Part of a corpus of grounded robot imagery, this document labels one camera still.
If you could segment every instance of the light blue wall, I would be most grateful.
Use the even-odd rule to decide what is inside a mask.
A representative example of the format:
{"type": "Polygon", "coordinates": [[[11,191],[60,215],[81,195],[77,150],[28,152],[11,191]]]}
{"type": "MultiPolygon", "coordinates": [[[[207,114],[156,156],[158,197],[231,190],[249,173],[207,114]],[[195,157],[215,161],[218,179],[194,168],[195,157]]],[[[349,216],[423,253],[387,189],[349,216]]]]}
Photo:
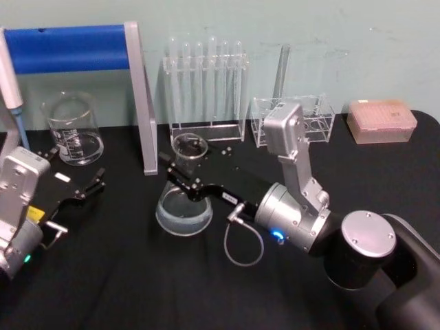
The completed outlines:
{"type": "MultiPolygon", "coordinates": [[[[3,0],[0,5],[0,24],[7,28],[138,21],[159,121],[164,107],[157,74],[169,36],[198,41],[210,35],[242,41],[252,66],[250,96],[272,95],[280,46],[291,43],[296,68],[288,77],[289,93],[325,91],[336,111],[354,99],[398,98],[440,120],[439,17],[435,0],[3,0]]],[[[101,79],[110,85],[119,80],[129,82],[127,74],[101,79]]],[[[26,111],[36,111],[45,93],[38,92],[41,83],[22,77],[21,85],[26,111]]],[[[121,110],[126,89],[92,91],[102,92],[99,99],[108,95],[101,100],[100,126],[129,123],[121,110]]],[[[43,125],[39,114],[27,113],[25,119],[28,127],[43,125]]]]}

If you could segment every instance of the glass beaker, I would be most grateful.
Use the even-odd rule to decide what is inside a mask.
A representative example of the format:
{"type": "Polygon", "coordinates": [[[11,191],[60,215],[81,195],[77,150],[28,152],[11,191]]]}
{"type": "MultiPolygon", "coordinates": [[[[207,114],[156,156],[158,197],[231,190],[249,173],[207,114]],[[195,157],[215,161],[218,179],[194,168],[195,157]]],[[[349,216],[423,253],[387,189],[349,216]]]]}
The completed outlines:
{"type": "Polygon", "coordinates": [[[87,165],[102,155],[94,108],[94,98],[82,91],[62,91],[41,105],[64,163],[87,165]]]}
{"type": "MultiPolygon", "coordinates": [[[[176,154],[176,166],[189,175],[192,175],[200,158],[208,151],[206,141],[193,133],[178,135],[172,147],[176,154]]],[[[205,229],[211,218],[209,198],[193,202],[179,187],[166,183],[156,207],[156,219],[163,229],[177,236],[191,236],[205,229]]]]}

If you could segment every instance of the blue led light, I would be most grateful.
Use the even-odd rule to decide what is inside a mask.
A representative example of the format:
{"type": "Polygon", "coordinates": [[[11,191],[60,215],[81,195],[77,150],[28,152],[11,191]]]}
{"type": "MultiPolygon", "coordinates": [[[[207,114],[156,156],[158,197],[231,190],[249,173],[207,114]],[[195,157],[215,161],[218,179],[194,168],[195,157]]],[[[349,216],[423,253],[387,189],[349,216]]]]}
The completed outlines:
{"type": "Polygon", "coordinates": [[[284,240],[284,235],[281,234],[278,230],[274,230],[271,232],[272,235],[274,235],[277,239],[280,239],[281,241],[284,240]]]}

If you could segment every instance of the white sticker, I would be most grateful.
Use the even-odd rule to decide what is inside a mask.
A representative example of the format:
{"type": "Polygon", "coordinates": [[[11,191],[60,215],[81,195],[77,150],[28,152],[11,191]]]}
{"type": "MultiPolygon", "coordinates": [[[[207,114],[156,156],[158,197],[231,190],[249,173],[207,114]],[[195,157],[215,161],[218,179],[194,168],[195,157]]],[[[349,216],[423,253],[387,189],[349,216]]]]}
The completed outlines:
{"type": "Polygon", "coordinates": [[[226,192],[224,192],[221,196],[223,197],[223,199],[230,201],[234,205],[237,205],[239,202],[239,200],[237,198],[232,197],[231,195],[227,194],[226,192]]]}
{"type": "Polygon", "coordinates": [[[55,174],[55,177],[57,179],[60,179],[61,181],[70,182],[70,178],[68,176],[64,175],[64,174],[57,173],[57,174],[55,174]]]}

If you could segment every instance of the blue bar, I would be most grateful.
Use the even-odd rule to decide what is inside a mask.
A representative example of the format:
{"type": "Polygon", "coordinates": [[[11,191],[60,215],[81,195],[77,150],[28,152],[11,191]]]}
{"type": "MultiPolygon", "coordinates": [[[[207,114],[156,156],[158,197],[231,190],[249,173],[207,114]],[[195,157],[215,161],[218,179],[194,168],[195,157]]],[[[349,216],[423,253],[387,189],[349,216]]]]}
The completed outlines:
{"type": "Polygon", "coordinates": [[[129,69],[123,25],[6,30],[16,74],[129,69]]]}

